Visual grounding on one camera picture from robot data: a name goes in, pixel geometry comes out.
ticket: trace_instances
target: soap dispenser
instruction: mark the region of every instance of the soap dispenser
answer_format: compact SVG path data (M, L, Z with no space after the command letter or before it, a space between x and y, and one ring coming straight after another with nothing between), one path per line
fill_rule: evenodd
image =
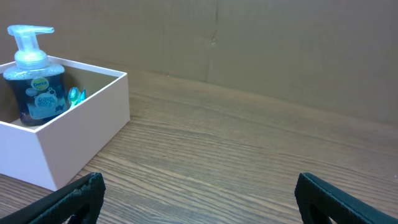
M3 77L16 96L21 122L27 126L45 124L67 110L65 69L49 62L36 39L36 35L53 33L54 28L14 25L7 31L15 37L19 50L14 56L16 65Z

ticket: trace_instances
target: brown wall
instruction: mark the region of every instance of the brown wall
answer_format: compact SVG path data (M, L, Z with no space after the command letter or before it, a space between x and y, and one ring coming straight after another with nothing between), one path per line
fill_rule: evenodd
M54 26L39 43L55 56L398 123L395 1L0 0L0 62L8 25Z

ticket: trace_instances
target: tabletop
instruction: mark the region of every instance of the tabletop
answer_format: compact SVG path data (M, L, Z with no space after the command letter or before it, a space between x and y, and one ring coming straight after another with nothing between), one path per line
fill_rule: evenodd
M398 217L398 126L151 72L131 120L75 177L101 172L98 223L301 223L311 172ZM0 175L0 217L51 191Z

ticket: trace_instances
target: white box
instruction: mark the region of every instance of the white box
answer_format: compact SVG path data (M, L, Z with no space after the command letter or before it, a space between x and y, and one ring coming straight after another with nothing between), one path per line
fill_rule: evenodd
M130 120L129 88L125 72L51 56L49 60L64 65L67 83L85 86L88 97L41 126L24 126L15 110L14 122L0 121L0 174L58 190ZM0 65L0 74L14 63ZM1 110L9 108L0 104Z

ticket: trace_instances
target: pump nozzle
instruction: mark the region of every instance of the pump nozzle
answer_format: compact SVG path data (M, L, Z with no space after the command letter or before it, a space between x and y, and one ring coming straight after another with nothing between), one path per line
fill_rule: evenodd
M7 31L15 37L18 45L19 50L14 56L18 67L35 69L47 66L47 54L39 49L36 35L53 33L53 27L13 25Z

